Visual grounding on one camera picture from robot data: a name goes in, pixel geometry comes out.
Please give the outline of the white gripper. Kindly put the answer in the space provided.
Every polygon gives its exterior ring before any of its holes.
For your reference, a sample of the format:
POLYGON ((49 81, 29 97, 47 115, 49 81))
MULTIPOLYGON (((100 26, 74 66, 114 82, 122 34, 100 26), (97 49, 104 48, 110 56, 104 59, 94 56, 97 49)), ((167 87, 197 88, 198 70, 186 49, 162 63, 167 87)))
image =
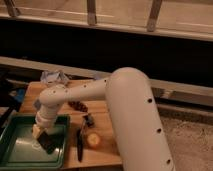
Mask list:
POLYGON ((35 117, 36 124, 32 127, 32 135, 35 139, 38 139, 44 132, 44 129, 50 129, 56 122, 55 114, 42 114, 38 112, 35 117))

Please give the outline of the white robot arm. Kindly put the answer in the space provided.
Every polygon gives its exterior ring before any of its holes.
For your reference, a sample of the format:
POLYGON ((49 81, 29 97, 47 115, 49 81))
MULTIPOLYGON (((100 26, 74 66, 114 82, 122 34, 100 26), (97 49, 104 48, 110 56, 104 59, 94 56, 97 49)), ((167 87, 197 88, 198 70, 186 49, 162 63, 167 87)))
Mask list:
POLYGON ((35 122, 50 128, 64 103, 96 100, 106 102, 124 171, 176 171, 149 78, 138 69, 119 68, 80 86, 44 89, 35 122))

